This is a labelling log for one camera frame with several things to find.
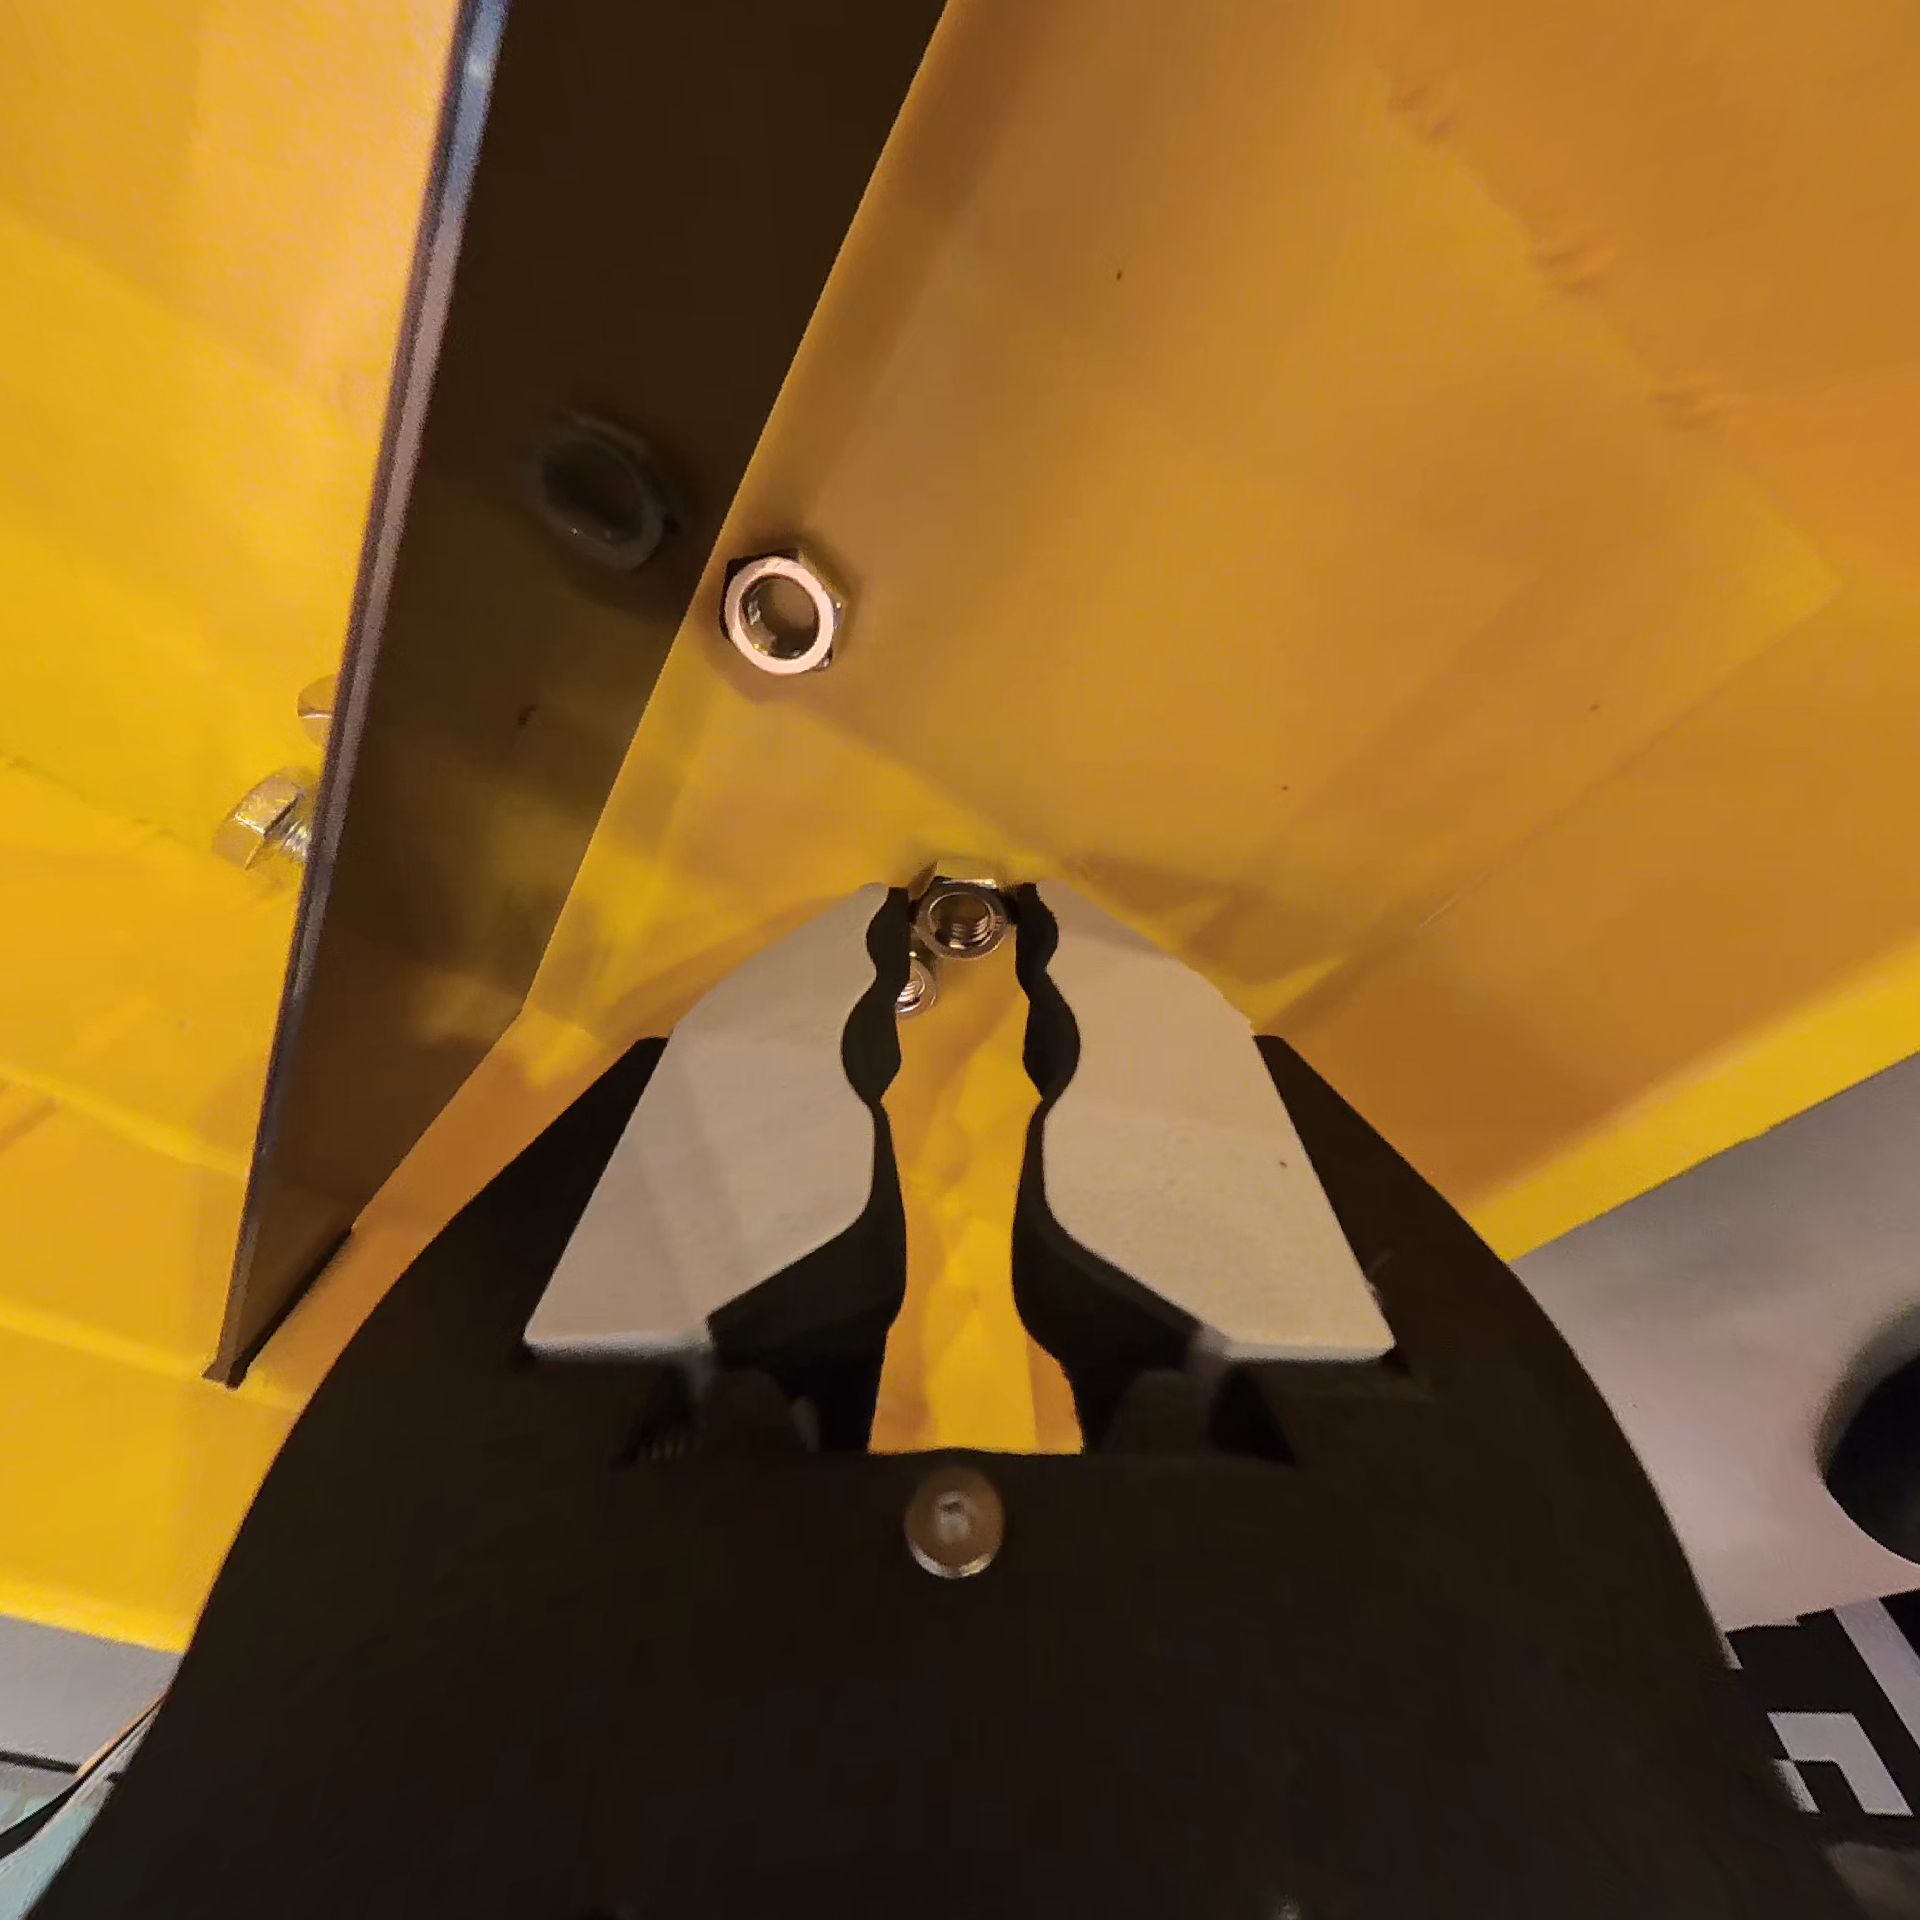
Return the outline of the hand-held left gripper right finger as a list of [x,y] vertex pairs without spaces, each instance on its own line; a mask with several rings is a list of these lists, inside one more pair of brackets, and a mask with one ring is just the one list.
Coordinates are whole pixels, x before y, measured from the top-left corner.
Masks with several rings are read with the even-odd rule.
[[1226,992],[1066,879],[1019,888],[1015,974],[1015,1307],[1082,1447],[1282,1452],[1260,1389],[1389,1381],[1395,1331]]

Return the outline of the black bin divider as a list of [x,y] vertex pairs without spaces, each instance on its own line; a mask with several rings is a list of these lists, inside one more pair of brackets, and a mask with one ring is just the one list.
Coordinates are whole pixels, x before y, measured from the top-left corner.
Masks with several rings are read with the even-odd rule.
[[460,4],[207,1381],[519,1015],[945,4]]

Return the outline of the yellow plastic bin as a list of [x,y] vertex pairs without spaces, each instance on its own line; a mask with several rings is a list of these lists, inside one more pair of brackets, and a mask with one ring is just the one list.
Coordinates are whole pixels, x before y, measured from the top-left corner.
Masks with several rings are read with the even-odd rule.
[[[458,4],[5,4],[5,1615],[178,1651],[454,1204],[932,858],[1522,1256],[1916,1054],[1916,4],[949,4],[514,1021],[206,1378]],[[729,564],[847,592],[831,663]]]

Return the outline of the silver hex bolt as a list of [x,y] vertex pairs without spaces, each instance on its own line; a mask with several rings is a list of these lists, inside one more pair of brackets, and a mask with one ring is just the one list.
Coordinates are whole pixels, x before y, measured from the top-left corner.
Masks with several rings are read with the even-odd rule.
[[298,887],[316,846],[321,766],[298,760],[254,779],[221,815],[211,847],[239,874]]

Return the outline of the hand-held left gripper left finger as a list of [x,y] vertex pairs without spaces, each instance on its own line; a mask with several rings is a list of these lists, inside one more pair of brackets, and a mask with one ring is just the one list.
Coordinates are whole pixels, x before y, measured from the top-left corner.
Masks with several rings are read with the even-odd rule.
[[906,893],[863,884],[693,1004],[525,1324],[533,1352],[769,1375],[820,1450],[871,1450],[906,1303],[885,1094],[908,959]]

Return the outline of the black white printed marker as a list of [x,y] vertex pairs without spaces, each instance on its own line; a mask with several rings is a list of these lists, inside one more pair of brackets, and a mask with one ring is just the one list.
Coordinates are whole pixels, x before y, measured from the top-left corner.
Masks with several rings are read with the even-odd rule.
[[1917,1847],[1917,1596],[1723,1636],[1762,1748],[1823,1843]]

